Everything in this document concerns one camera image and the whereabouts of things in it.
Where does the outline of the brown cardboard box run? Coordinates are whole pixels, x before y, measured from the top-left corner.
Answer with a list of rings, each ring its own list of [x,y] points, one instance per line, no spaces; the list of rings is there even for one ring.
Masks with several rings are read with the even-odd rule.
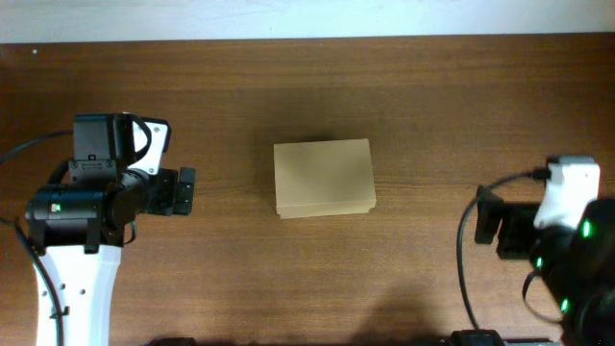
[[[376,206],[366,138],[276,144],[274,169],[281,219],[362,214]]]

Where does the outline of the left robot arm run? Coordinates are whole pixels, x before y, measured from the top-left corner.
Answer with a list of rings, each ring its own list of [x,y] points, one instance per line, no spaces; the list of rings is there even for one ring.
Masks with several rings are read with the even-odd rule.
[[[123,248],[141,214],[190,214],[191,167],[165,169],[171,139],[163,119],[80,114],[73,155],[27,205],[20,233],[37,275],[38,345],[107,345]]]

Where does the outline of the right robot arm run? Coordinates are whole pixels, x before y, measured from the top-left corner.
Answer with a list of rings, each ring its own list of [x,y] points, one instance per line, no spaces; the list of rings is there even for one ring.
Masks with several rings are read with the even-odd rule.
[[[561,309],[556,321],[580,345],[614,343],[614,200],[585,207],[575,228],[533,226],[536,203],[508,203],[480,186],[475,242],[498,240],[502,260],[527,260]]]

